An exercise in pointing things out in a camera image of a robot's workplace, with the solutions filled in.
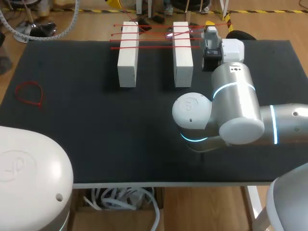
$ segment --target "robotic arm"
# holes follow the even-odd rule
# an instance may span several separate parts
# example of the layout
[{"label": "robotic arm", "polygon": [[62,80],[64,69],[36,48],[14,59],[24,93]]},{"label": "robotic arm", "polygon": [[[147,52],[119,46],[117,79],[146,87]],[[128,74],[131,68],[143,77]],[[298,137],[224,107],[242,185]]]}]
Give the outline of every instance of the robotic arm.
[{"label": "robotic arm", "polygon": [[188,93],[173,104],[174,121],[192,150],[307,141],[308,105],[260,107],[246,65],[219,66],[212,74],[212,85],[212,102],[202,94]]}]

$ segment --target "red cable tie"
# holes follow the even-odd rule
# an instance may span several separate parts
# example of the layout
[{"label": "red cable tie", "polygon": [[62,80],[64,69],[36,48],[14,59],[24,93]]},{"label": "red cable tie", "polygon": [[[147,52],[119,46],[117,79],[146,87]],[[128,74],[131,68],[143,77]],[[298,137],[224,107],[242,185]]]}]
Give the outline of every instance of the red cable tie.
[{"label": "red cable tie", "polygon": [[[38,86],[38,87],[39,87],[41,95],[40,95],[40,100],[39,100],[38,103],[32,102],[32,101],[28,101],[28,100],[24,100],[24,99],[22,99],[22,98],[20,98],[20,97],[18,96],[18,91],[19,91],[21,88],[23,88],[25,85],[35,85],[35,86]],[[27,82],[24,82],[24,83],[18,85],[18,86],[15,88],[15,97],[16,97],[16,99],[17,99],[18,101],[21,101],[21,102],[23,102],[23,103],[27,103],[27,104],[30,104],[30,105],[35,105],[35,106],[37,106],[38,108],[41,108],[41,107],[42,107],[42,102],[43,102],[43,89],[42,89],[42,87],[40,86],[40,84],[38,84],[37,82],[35,82],[35,81],[27,81]]]},{"label": "red cable tie", "polygon": [[140,47],[111,47],[110,49],[119,50],[119,49],[129,49],[129,48],[154,49],[154,48],[180,48],[180,47],[200,48],[199,46],[140,46]]},{"label": "red cable tie", "polygon": [[120,41],[169,41],[169,40],[203,40],[203,38],[173,38],[173,39],[111,39],[110,42],[120,42]]}]

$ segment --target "wire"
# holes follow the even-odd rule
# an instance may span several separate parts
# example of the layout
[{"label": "wire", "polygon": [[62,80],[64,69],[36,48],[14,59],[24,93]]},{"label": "wire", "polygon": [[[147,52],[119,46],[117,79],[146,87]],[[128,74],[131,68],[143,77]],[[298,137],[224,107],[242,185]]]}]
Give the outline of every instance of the wire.
[{"label": "wire", "polygon": [[[113,33],[111,34],[111,36],[113,35],[122,35],[122,34],[144,34],[145,32],[121,32],[121,33]],[[146,32],[147,34],[149,35],[155,35],[155,34],[165,34],[166,31],[157,31],[157,32]],[[189,30],[188,31],[185,31],[185,32],[170,32],[170,34],[175,34],[174,36],[177,36],[177,35],[182,35],[182,34],[201,34],[203,32],[201,31],[193,31],[193,32],[190,32]]]},{"label": "wire", "polygon": [[55,35],[55,36],[52,36],[52,37],[34,37],[34,36],[28,36],[28,35],[24,35],[16,30],[14,30],[9,24],[8,22],[6,21],[2,11],[0,10],[0,20],[1,22],[3,23],[3,25],[9,30],[11,31],[13,34],[15,34],[16,36],[19,36],[23,39],[30,39],[30,40],[36,40],[36,41],[50,41],[50,40],[55,40],[55,39],[59,39],[59,38],[62,38],[63,36],[65,36],[68,32],[70,32],[73,27],[75,26],[76,24],[76,21],[77,21],[77,18],[78,18],[78,13],[79,13],[79,6],[80,6],[80,0],[76,0],[76,3],[75,3],[75,11],[74,11],[74,15],[73,15],[73,18],[72,18],[72,21],[69,25],[69,27],[64,31],[62,32],[61,34],[59,35]]},{"label": "wire", "polygon": [[111,47],[110,49],[112,50],[129,49],[129,48],[156,49],[156,48],[180,48],[180,47],[200,48],[199,46],[139,46],[139,47]]},{"label": "wire", "polygon": [[[155,210],[155,221],[151,228],[151,231],[155,231],[158,227],[160,220],[160,213],[157,201],[154,197],[154,188],[152,187],[152,193],[145,190],[144,188],[108,188],[99,197],[101,189],[91,189],[91,200],[87,197],[83,197],[95,210],[137,210],[145,197],[149,197],[149,203],[152,202]],[[100,203],[103,207],[97,205],[97,201],[100,199]]]},{"label": "wire", "polygon": [[308,10],[308,7],[303,6],[301,2],[302,2],[302,0],[299,0],[298,5],[300,5],[301,7],[303,7],[303,8],[305,8],[305,9],[307,9],[307,10]]},{"label": "wire", "polygon": [[[169,40],[203,40],[203,38],[173,38]],[[120,41],[167,41],[166,39],[110,39],[110,42]]]}]

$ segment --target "black mat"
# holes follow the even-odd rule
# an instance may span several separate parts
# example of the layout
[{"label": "black mat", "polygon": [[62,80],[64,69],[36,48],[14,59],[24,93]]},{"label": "black mat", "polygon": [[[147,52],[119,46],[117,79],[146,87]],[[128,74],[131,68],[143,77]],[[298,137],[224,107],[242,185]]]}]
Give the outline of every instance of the black mat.
[{"label": "black mat", "polygon": [[[192,87],[175,89],[172,50],[139,50],[137,87],[120,89],[110,42],[31,42],[0,107],[0,125],[47,135],[67,152],[75,183],[272,181],[308,162],[308,144],[190,151],[172,119],[187,92],[212,98],[211,73],[193,50]],[[307,103],[308,80],[288,41],[245,42],[260,105]],[[19,102],[25,81],[43,88],[43,108]]]}]

